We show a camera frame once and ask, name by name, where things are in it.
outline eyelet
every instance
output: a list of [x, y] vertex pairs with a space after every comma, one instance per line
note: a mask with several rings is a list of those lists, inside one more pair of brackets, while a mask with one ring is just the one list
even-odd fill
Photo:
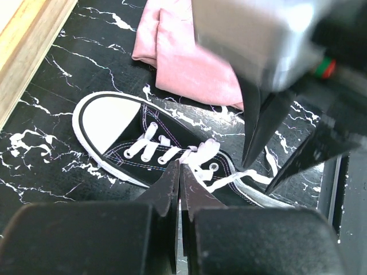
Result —
[[124, 151], [124, 157], [127, 158], [127, 159], [132, 159], [133, 155], [131, 155], [129, 152], [128, 152], [128, 149], [126, 149]]
[[146, 159], [146, 158], [144, 158], [144, 156], [143, 156], [143, 155], [140, 157], [140, 159], [141, 159], [143, 162], [149, 162], [149, 161], [150, 161], [150, 159]]
[[167, 164], [167, 162], [165, 162], [164, 160], [162, 160], [162, 157], [161, 157], [161, 156], [158, 158], [158, 163], [159, 163], [160, 165], [165, 165], [165, 164]]
[[219, 165], [218, 165], [218, 163], [215, 163], [215, 162], [211, 163], [211, 164], [209, 165], [209, 169], [210, 169], [210, 170], [212, 170], [213, 172], [218, 171], [218, 170], [219, 170]]

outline shoe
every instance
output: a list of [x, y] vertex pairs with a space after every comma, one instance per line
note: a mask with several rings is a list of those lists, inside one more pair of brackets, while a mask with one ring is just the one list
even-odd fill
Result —
[[165, 110], [139, 97], [119, 92], [90, 94], [77, 104], [72, 124], [89, 155], [120, 180], [149, 188], [169, 161], [179, 159], [225, 204], [232, 205], [240, 198], [245, 205], [290, 207], [241, 180], [250, 176], [269, 184], [271, 178], [254, 170], [238, 172], [218, 142], [201, 140]]

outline canvas shoe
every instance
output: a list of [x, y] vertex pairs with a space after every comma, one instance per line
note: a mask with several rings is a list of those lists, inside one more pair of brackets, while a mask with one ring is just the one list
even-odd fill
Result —
[[90, 156], [121, 180], [149, 188], [169, 161], [179, 159], [224, 204], [290, 206], [241, 180], [250, 176], [269, 184], [271, 179], [254, 170], [238, 172], [218, 142], [201, 140], [168, 112], [139, 97], [119, 92], [90, 94], [76, 106], [72, 123], [76, 137]]

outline white shoelace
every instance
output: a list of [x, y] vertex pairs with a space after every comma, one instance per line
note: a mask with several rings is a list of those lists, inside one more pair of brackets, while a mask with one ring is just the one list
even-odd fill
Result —
[[[172, 158], [178, 154], [180, 151], [184, 151], [181, 157], [178, 159], [180, 163], [187, 164], [192, 169], [198, 183], [206, 188], [210, 193], [216, 189], [222, 188], [223, 186], [233, 182], [236, 179], [243, 178], [244, 176], [249, 176], [253, 180], [262, 183], [270, 184], [273, 178], [268, 178], [266, 176], [259, 175], [255, 170], [246, 170], [244, 172], [236, 172], [226, 178], [219, 179], [215, 181], [211, 186], [206, 186], [204, 181], [212, 180], [213, 173], [217, 171], [218, 164], [212, 163], [208, 170], [203, 170], [201, 165], [213, 159], [219, 152], [220, 143], [216, 142], [214, 139], [208, 139], [206, 142], [201, 143], [198, 147], [189, 146], [188, 149], [182, 149], [177, 146], [171, 146], [170, 139], [165, 136], [159, 136], [159, 143], [152, 142], [151, 139], [155, 135], [158, 129], [158, 125], [152, 122], [147, 131], [141, 135], [138, 140], [127, 150], [124, 151], [124, 157], [127, 159], [133, 158], [141, 149], [144, 147], [144, 152], [141, 155], [141, 160], [143, 162], [149, 162], [154, 156], [155, 151], [158, 146], [170, 147], [162, 156], [158, 158], [158, 163], [161, 165], [166, 164], [171, 161]], [[278, 168], [275, 163], [274, 157], [269, 153], [268, 148], [265, 147], [266, 160], [271, 166], [273, 176], [278, 173]]]

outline pink cloth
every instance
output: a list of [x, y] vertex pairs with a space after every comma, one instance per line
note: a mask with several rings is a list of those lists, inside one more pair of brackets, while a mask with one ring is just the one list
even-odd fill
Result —
[[195, 44], [191, 0], [148, 0], [132, 59], [157, 69], [159, 89], [204, 104], [244, 108], [231, 66]]

